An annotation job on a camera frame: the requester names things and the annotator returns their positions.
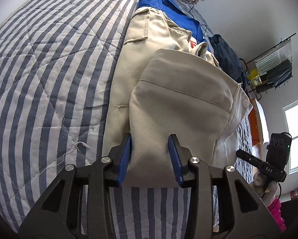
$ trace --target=blue and white striped fabric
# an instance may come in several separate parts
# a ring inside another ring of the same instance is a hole
[[[101,157],[111,81],[137,1],[31,0],[0,28],[0,214],[14,231],[66,164]],[[239,134],[250,152],[247,120]],[[251,168],[238,165],[250,181]],[[189,198],[181,188],[112,189],[117,238],[183,238]],[[216,194],[214,202],[217,212]]]

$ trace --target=black camera device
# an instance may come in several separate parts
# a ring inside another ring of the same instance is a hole
[[[273,133],[270,143],[266,147],[268,152],[265,162],[243,150],[238,150],[236,156],[255,166],[259,172],[267,176],[264,185],[264,190],[266,190],[269,182],[272,180],[277,182],[285,181],[287,174],[284,168],[289,160],[291,143],[292,136],[289,133]]]

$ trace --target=silver screw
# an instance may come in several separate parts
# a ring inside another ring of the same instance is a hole
[[[193,164],[198,164],[200,162],[200,159],[197,157],[191,157],[190,162]]]
[[[104,163],[104,164],[109,163],[110,161],[111,161],[111,159],[108,156],[105,156],[102,158],[102,163]]]
[[[235,168],[234,168],[234,166],[232,166],[232,165],[228,165],[228,166],[226,167],[226,170],[227,170],[228,172],[234,172],[234,171],[235,171]]]
[[[73,165],[73,164],[67,164],[67,165],[65,166],[65,170],[66,170],[66,171],[72,171],[72,170],[74,170],[74,165]]]

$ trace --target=button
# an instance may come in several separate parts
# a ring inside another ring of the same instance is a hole
[[[244,108],[247,108],[248,105],[249,105],[249,101],[248,100],[243,101],[243,107]]]

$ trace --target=window frame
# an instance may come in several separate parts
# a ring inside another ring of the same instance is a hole
[[[286,122],[286,126],[287,126],[287,131],[289,132],[289,128],[288,128],[288,122],[287,122],[287,118],[286,118],[286,111],[297,106],[298,105],[298,100],[289,104],[288,106],[286,107],[283,107],[283,112],[284,112],[284,118],[285,118],[285,122]],[[292,161],[292,154],[290,153],[290,156],[289,156],[289,174],[292,174],[294,172],[298,172],[298,166],[291,169],[291,161]]]

